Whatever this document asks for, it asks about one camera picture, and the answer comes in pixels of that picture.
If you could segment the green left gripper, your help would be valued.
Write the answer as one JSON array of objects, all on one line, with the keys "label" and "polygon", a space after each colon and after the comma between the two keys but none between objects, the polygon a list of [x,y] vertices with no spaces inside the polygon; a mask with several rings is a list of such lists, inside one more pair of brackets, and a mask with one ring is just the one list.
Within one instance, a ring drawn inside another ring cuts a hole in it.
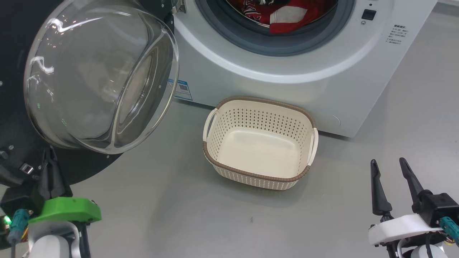
[{"label": "green left gripper", "polygon": [[70,221],[87,224],[102,220],[101,209],[97,204],[87,198],[72,197],[73,192],[62,175],[53,147],[49,146],[44,149],[41,166],[38,191],[46,201],[40,215],[29,219],[29,224],[42,221]]}]

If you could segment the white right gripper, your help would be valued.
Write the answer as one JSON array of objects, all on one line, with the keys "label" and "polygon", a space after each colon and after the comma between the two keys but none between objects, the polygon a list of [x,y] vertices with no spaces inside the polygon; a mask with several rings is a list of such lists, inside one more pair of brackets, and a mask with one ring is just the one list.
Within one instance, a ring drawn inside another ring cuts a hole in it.
[{"label": "white right gripper", "polygon": [[[421,206],[419,194],[423,191],[423,187],[404,157],[399,158],[399,163],[403,177],[407,180],[409,186],[413,202],[412,211],[413,213],[418,213]],[[440,227],[431,227],[418,214],[404,215],[398,218],[393,218],[391,216],[390,212],[392,211],[392,206],[385,196],[380,181],[380,170],[375,159],[370,162],[370,176],[372,212],[376,216],[381,216],[380,223],[368,230],[368,239],[371,245],[385,244],[405,238],[414,238],[423,236],[427,233],[434,234],[431,244],[440,245],[440,243],[445,240],[445,236],[441,233],[443,230]]]}]

